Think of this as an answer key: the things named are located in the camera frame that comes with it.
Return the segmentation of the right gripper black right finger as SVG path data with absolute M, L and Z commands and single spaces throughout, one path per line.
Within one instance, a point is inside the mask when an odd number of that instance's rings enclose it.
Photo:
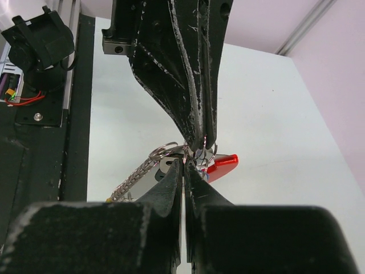
M 186 164 L 186 252 L 192 273 L 236 273 L 237 207 Z

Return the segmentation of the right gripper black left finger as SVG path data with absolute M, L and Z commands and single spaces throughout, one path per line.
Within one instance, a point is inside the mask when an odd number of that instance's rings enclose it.
M 182 182 L 165 178 L 137 199 L 147 214 L 141 226 L 138 273 L 176 273 L 181 263 L 182 187 Z

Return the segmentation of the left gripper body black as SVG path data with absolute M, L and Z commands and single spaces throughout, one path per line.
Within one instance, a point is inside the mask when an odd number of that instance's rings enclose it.
M 171 1 L 113 1 L 105 54 L 173 54 Z

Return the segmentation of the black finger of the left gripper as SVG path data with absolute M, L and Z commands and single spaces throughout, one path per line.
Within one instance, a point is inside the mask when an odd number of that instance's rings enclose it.
M 217 139 L 218 73 L 232 4 L 232 1 L 198 1 L 198 61 L 205 148 L 211 148 Z
M 173 119 L 191 150 L 204 146 L 198 1 L 142 1 L 129 59 L 133 75 Z

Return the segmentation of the keyring with chain and tags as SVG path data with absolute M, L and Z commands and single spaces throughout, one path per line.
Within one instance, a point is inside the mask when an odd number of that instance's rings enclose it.
M 169 142 L 155 148 L 122 183 L 115 187 L 107 203 L 134 202 L 165 178 L 173 184 L 184 181 L 184 166 L 192 163 L 198 175 L 207 183 L 221 179 L 239 164 L 236 154 L 219 154 L 218 145 L 193 152 L 183 143 Z

